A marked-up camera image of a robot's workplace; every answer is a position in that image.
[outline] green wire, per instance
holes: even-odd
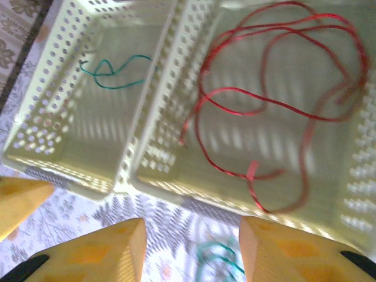
[[[95,68],[94,72],[90,72],[86,69],[84,69],[82,66],[86,63],[88,63],[88,61],[84,61],[84,62],[80,62],[80,68],[83,72],[87,73],[88,75],[91,75],[94,77],[94,81],[95,83],[101,87],[101,88],[105,88],[105,89],[110,89],[110,90],[115,90],[115,89],[123,89],[123,88],[128,88],[128,87],[131,87],[131,86],[134,86],[134,85],[137,85],[137,84],[141,84],[141,83],[144,83],[145,82],[145,79],[140,79],[140,80],[137,80],[135,82],[132,82],[132,83],[128,83],[128,84],[125,84],[123,86],[116,86],[116,87],[110,87],[110,86],[105,86],[105,85],[102,85],[101,83],[98,82],[98,79],[97,77],[98,76],[115,76],[117,75],[119,72],[121,72],[125,67],[127,67],[127,65],[134,59],[136,58],[143,58],[143,59],[147,59],[149,61],[151,61],[152,59],[148,56],[144,56],[144,55],[133,55],[131,56],[117,71],[114,71],[113,70],[113,67],[111,65],[111,63],[108,61],[108,60],[101,60],[101,62],[98,64],[98,66]],[[109,73],[98,73],[99,69],[102,67],[103,64],[107,64],[109,69],[110,69],[110,72]]]
[[[220,247],[224,248],[227,252],[229,252],[230,254],[233,255],[234,261],[231,261],[227,257],[219,256],[217,254],[212,254],[211,256],[204,258],[203,257],[203,251],[205,249],[211,248],[213,246],[220,246]],[[210,242],[206,242],[206,243],[201,244],[197,248],[197,258],[199,259],[199,265],[197,266],[195,282],[201,282],[202,271],[204,269],[205,263],[208,263],[208,262],[210,262],[212,260],[216,260],[216,259],[223,260],[224,262],[231,265],[233,270],[238,270],[241,273],[245,274],[244,270],[237,265],[237,256],[236,256],[235,251],[233,249],[231,249],[230,247],[227,247],[226,245],[221,244],[219,242],[210,241]],[[226,278],[226,281],[228,280],[228,278],[231,278],[233,281],[235,280],[235,276],[232,273],[233,270],[229,271],[229,277]]]

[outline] wire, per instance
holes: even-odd
[[[125,84],[125,85],[122,85],[122,86],[115,86],[115,87],[110,87],[110,86],[104,86],[102,85],[101,83],[98,82],[98,79],[97,77],[101,77],[101,76],[115,76],[117,75],[119,72],[121,72],[125,67],[127,67],[127,65],[134,59],[136,58],[143,58],[143,59],[147,59],[149,61],[151,61],[152,59],[148,56],[145,56],[145,55],[133,55],[131,56],[117,71],[114,71],[113,70],[113,67],[111,65],[111,63],[104,59],[104,60],[101,60],[98,64],[98,66],[95,68],[94,72],[90,72],[86,69],[84,69],[82,66],[86,63],[88,63],[88,61],[83,61],[83,62],[79,62],[80,63],[80,68],[83,72],[87,73],[88,75],[91,75],[94,77],[94,81],[95,83],[101,87],[101,88],[104,88],[104,89],[110,89],[110,90],[116,90],[116,89],[123,89],[123,88],[128,88],[128,87],[131,87],[131,86],[134,86],[134,85],[138,85],[138,84],[142,84],[145,82],[145,79],[140,79],[140,80],[137,80],[135,82],[132,82],[132,83],[128,83],[128,84]],[[110,69],[110,72],[109,73],[98,73],[100,68],[102,67],[103,64],[107,64],[109,69]]]
[[[299,19],[297,21],[291,21],[291,22],[283,22],[283,23],[268,23],[264,25],[249,25],[244,26],[244,24],[255,14],[258,14],[260,12],[266,11],[271,8],[275,8],[278,6],[286,6],[286,5],[297,5],[300,6],[306,10],[309,11],[311,14],[308,17],[305,17],[303,19]],[[331,18],[335,19],[337,21],[340,21],[344,26],[342,25],[323,25],[322,20],[325,18]],[[315,21],[317,22],[317,26],[312,26],[309,28],[301,28],[301,29],[294,29],[289,26],[297,25],[304,22],[311,22]],[[345,67],[341,64],[340,60],[338,59],[337,55],[327,46],[320,43],[319,41],[313,39],[312,37],[306,35],[307,32],[313,32],[313,31],[323,31],[323,30],[339,30],[348,33],[353,41],[354,45],[357,49],[358,56],[359,56],[359,62],[360,62],[360,74],[356,82],[352,82],[350,75],[346,71]],[[212,90],[209,93],[206,93],[204,91],[203,82],[207,75],[210,74],[210,67],[214,59],[218,56],[218,54],[229,45],[233,44],[234,42],[237,42],[239,40],[242,40],[244,38],[248,38],[251,36],[271,32],[271,31],[282,31],[283,33],[276,35],[266,46],[262,60],[261,60],[261,69],[260,69],[260,84],[261,84],[261,95],[257,95],[255,93],[251,93],[249,91],[246,91],[244,89],[236,88],[236,87],[222,87],[215,90]],[[316,104],[313,107],[313,111],[311,113],[304,112],[300,109],[295,108],[294,106],[288,105],[286,103],[283,103],[278,100],[274,100],[269,98],[267,86],[266,86],[266,69],[267,69],[267,59],[268,55],[270,53],[271,48],[276,44],[277,41],[284,38],[285,36],[289,35],[298,35],[303,39],[308,40],[309,42],[313,43],[317,47],[324,50],[327,55],[330,57],[330,59],[333,61],[335,66],[340,71],[343,81],[341,81],[339,84],[332,87],[330,90],[326,91],[319,100],[316,102]],[[298,208],[301,208],[305,205],[305,203],[308,200],[308,195],[310,191],[310,185],[308,181],[308,174],[305,164],[305,155],[307,153],[308,147],[311,143],[311,140],[314,135],[314,127],[317,121],[322,122],[343,122],[348,120],[353,113],[358,109],[361,99],[362,99],[362,92],[357,91],[358,88],[363,88],[366,80],[367,80],[367,70],[368,70],[368,58],[365,52],[365,49],[361,43],[360,38],[358,37],[355,28],[352,26],[352,24],[343,18],[342,16],[336,15],[336,14],[317,14],[312,8],[310,8],[307,5],[304,5],[297,1],[286,1],[286,2],[279,2],[276,4],[272,4],[266,7],[263,7],[261,9],[258,9],[252,13],[250,13],[248,16],[246,16],[244,19],[240,21],[240,23],[237,25],[236,28],[231,29],[229,31],[224,32],[223,34],[219,35],[214,39],[214,41],[211,43],[209,50],[207,52],[207,55],[203,61],[202,67],[199,72],[199,78],[198,78],[198,89],[199,89],[199,97],[197,100],[196,105],[192,109],[190,115],[186,119],[186,121],[183,124],[183,129],[180,134],[180,143],[184,143],[184,137],[185,134],[189,128],[190,121],[194,118],[194,131],[197,137],[197,141],[199,143],[199,146],[206,158],[206,160],[217,170],[220,172],[223,172],[229,176],[233,177],[239,177],[242,179],[247,180],[247,185],[249,188],[249,192],[257,205],[258,208],[260,208],[265,213],[288,213],[291,211],[295,211]],[[239,112],[236,110],[229,109],[215,101],[212,100],[212,97],[223,93],[227,91],[235,91],[238,93],[245,94],[247,96],[250,96],[251,98],[257,99],[262,101],[262,104],[257,109],[248,111],[248,112]],[[349,100],[352,101],[349,108],[340,116],[337,117],[326,117],[321,116],[320,113],[323,110],[324,106],[328,103],[329,99],[332,97],[335,97],[338,95],[338,98],[335,100],[336,105],[343,105],[345,102],[348,102]],[[246,174],[244,173],[238,173],[233,172],[227,169],[224,169],[217,164],[215,164],[214,161],[212,161],[211,157],[209,156],[200,136],[200,130],[199,130],[199,120],[200,120],[200,112],[202,110],[202,107],[206,102],[210,102],[211,104],[215,105],[219,109],[225,111],[226,113],[236,115],[236,116],[255,116],[263,113],[268,103],[272,103],[275,105],[282,106],[288,110],[291,110],[301,116],[305,116],[308,118],[308,123],[305,128],[300,150],[299,150],[299,166],[300,166],[300,173],[301,173],[301,181],[302,181],[302,191],[300,194],[300,197],[298,200],[293,203],[290,206],[283,207],[281,209],[277,210],[269,210],[266,209],[259,201],[256,192],[253,188],[253,182],[255,180],[267,180],[267,179],[273,179],[275,177],[278,177],[285,173],[285,169],[277,169],[273,172],[256,175],[257,167],[258,167],[258,161],[253,160],[251,161],[248,171]]]
[[[231,260],[226,256],[220,256],[218,254],[211,254],[209,256],[205,256],[204,251],[206,249],[210,249],[210,248],[216,247],[216,246],[225,249],[225,251],[227,251],[227,253],[232,255],[233,259]],[[201,282],[202,272],[203,272],[205,265],[208,264],[209,262],[213,261],[213,260],[222,260],[222,261],[224,261],[225,263],[227,263],[228,265],[231,266],[231,270],[229,271],[229,276],[226,278],[226,280],[228,280],[228,278],[235,280],[235,276],[233,274],[233,272],[235,270],[241,272],[242,274],[245,274],[244,270],[237,264],[238,258],[237,258],[235,251],[233,249],[231,249],[230,247],[228,247],[228,246],[226,246],[222,243],[219,243],[217,241],[209,241],[209,242],[205,242],[205,243],[198,245],[197,246],[197,258],[199,260],[199,263],[198,263],[198,266],[197,266],[196,275],[195,275],[195,279],[194,279],[195,282]]]

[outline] patterned tablecloth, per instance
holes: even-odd
[[[27,2],[2,0],[0,7],[5,5],[20,15],[33,15],[32,6],[27,6]],[[60,4],[61,0],[53,2],[0,115],[0,149],[22,102]],[[12,22],[4,22],[4,17],[4,13],[0,12],[0,24],[8,25],[2,28],[3,31],[12,28]],[[0,69],[14,63],[13,55],[12,48],[0,39]],[[3,165],[0,166],[0,174],[28,177]],[[240,257],[237,243],[239,222],[236,219],[233,225],[228,225],[141,194],[135,197],[113,195],[103,203],[95,203],[56,188],[38,210],[0,242],[0,277],[37,251],[133,217],[143,217],[147,227],[147,253],[142,281],[194,281],[197,245],[210,240],[228,244],[231,239],[235,239],[231,247]],[[202,281],[223,281],[226,268],[221,261],[209,263],[204,268]],[[238,273],[237,281],[245,281],[245,277]]]

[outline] yellow plastic piece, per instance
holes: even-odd
[[[53,192],[45,181],[0,178],[0,241],[6,238]]]
[[[251,216],[240,221],[240,250],[248,282],[372,282],[340,251],[345,244]]]
[[[145,221],[126,220],[36,253],[50,258],[26,282],[140,281],[145,252]]]

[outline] red string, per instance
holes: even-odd
[[[291,22],[283,22],[283,23],[268,23],[264,25],[249,25],[249,26],[243,26],[245,23],[255,14],[258,14],[260,12],[266,11],[271,8],[275,8],[278,6],[282,5],[297,5],[300,6],[306,10],[309,11],[311,16],[308,16],[303,19],[299,19],[297,21],[291,21]],[[332,18],[335,20],[340,21],[342,25],[323,25],[321,23],[321,20],[323,18]],[[301,28],[301,29],[293,29],[288,26],[292,25],[297,25],[303,22],[311,22],[311,21],[316,21],[318,23],[317,26],[312,26],[309,28]],[[241,35],[238,35],[240,32],[247,32],[252,29],[256,29],[256,31],[251,31],[248,33],[244,33]],[[312,32],[312,31],[322,31],[326,29],[337,29],[344,31],[348,33],[352,39],[354,40],[354,45],[357,48],[358,56],[359,56],[359,61],[360,61],[360,69],[361,72],[359,74],[359,77],[356,82],[351,82],[351,78],[349,74],[347,73],[345,67],[341,64],[340,60],[338,59],[337,55],[332,52],[330,48],[325,46],[324,44],[320,43],[319,41],[313,39],[312,37],[309,37],[306,35],[306,32]],[[203,87],[203,80],[204,77],[207,76],[210,73],[210,67],[213,62],[213,60],[218,56],[218,54],[226,47],[229,45],[233,44],[234,42],[248,38],[250,36],[270,32],[270,31],[283,31],[283,33],[275,36],[266,46],[262,60],[261,60],[261,70],[260,70],[260,83],[261,83],[261,95],[257,95],[255,93],[251,93],[249,91],[246,91],[244,89],[236,88],[236,87],[222,87],[215,89],[211,91],[210,93],[206,93],[204,91]],[[324,93],[317,103],[314,105],[314,109],[311,113],[304,112],[302,110],[299,110],[293,106],[290,106],[286,103],[271,99],[268,97],[268,92],[267,92],[267,86],[266,86],[266,67],[267,67],[267,58],[269,55],[269,52],[271,48],[276,44],[278,40],[281,38],[287,36],[287,35],[298,35],[302,37],[303,39],[306,39],[313,43],[314,45],[318,46],[322,50],[324,50],[331,60],[334,62],[335,66],[338,68],[338,70],[341,72],[343,76],[343,81],[340,82],[339,84],[335,85],[332,87],[330,90],[328,90],[326,93]],[[358,105],[361,102],[361,92],[357,91],[358,88],[361,88],[365,85],[366,80],[367,80],[367,70],[368,70],[368,58],[365,53],[365,49],[355,31],[355,28],[351,25],[351,23],[343,18],[342,16],[335,15],[335,14],[317,14],[312,8],[308,7],[307,5],[304,5],[300,2],[296,1],[287,1],[287,2],[280,2],[276,4],[272,4],[269,6],[266,6],[264,8],[258,9],[248,16],[246,16],[241,22],[237,25],[236,28],[226,31],[223,34],[219,35],[217,38],[214,39],[214,41],[211,44],[211,47],[209,47],[209,51],[207,53],[206,58],[203,61],[202,67],[199,72],[199,78],[198,78],[198,89],[199,89],[199,99],[192,109],[190,115],[186,119],[183,129],[180,135],[180,142],[183,143],[184,136],[186,134],[186,131],[189,127],[189,122],[192,118],[194,118],[194,131],[197,137],[197,141],[199,143],[199,146],[206,158],[206,160],[217,170],[220,172],[223,172],[229,176],[234,176],[234,177],[239,177],[242,179],[246,179],[248,182],[248,187],[249,187],[249,192],[255,201],[255,204],[264,212],[266,213],[287,213],[291,211],[295,211],[298,208],[301,208],[308,200],[308,195],[310,191],[310,185],[308,181],[308,174],[307,174],[307,169],[306,169],[306,164],[305,164],[305,155],[307,153],[308,147],[311,143],[311,140],[313,138],[314,134],[314,126],[317,121],[323,121],[323,122],[343,122],[345,120],[348,120],[356,108],[358,108]],[[242,94],[245,94],[247,96],[250,96],[252,98],[255,98],[257,100],[262,101],[262,104],[260,107],[258,107],[255,110],[251,110],[249,112],[239,112],[236,110],[231,110],[225,106],[220,105],[219,103],[215,102],[212,100],[212,97],[215,95],[218,95],[219,93],[223,93],[226,91],[236,91]],[[336,99],[335,103],[337,105],[342,105],[343,103],[349,101],[352,98],[352,102],[349,106],[349,108],[340,116],[337,117],[325,117],[321,116],[320,112],[324,108],[324,106],[328,103],[329,99],[334,97],[335,95],[339,95],[339,97]],[[303,139],[301,142],[300,150],[299,150],[299,166],[300,166],[300,173],[301,173],[301,181],[302,181],[302,191],[300,194],[299,199],[293,203],[290,206],[283,207],[278,210],[268,210],[266,209],[258,200],[258,197],[256,195],[255,190],[253,189],[253,182],[254,180],[267,180],[267,179],[273,179],[275,177],[278,177],[279,175],[283,174],[285,172],[284,169],[277,169],[271,173],[267,174],[261,174],[261,175],[256,175],[256,170],[258,166],[257,161],[252,161],[250,163],[250,166],[248,168],[248,171],[246,174],[243,173],[237,173],[237,172],[232,172],[230,170],[224,169],[217,164],[215,164],[214,161],[210,158],[209,154],[207,153],[207,150],[202,143],[201,136],[200,136],[200,130],[199,130],[199,120],[200,120],[200,112],[203,107],[203,105],[206,102],[210,102],[213,105],[217,106],[219,109],[232,114],[236,116],[254,116],[261,114],[266,110],[267,103],[273,103],[275,105],[282,106],[288,110],[291,110],[293,112],[298,113],[299,115],[305,116],[308,118],[308,123],[305,128],[304,134],[303,134]]]

